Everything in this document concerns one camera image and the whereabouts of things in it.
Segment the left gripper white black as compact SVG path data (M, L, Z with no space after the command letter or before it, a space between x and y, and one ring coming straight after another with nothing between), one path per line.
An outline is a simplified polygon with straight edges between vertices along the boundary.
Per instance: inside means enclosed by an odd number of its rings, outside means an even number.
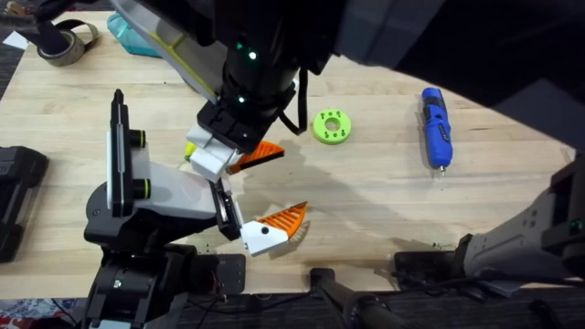
M308 203L241 225L238 204L227 185L158 164L133 149L125 160L132 175L109 170L87 203L86 241L104 249L158 249L216 227L228 240L241 239L252 256L286 244L303 224Z

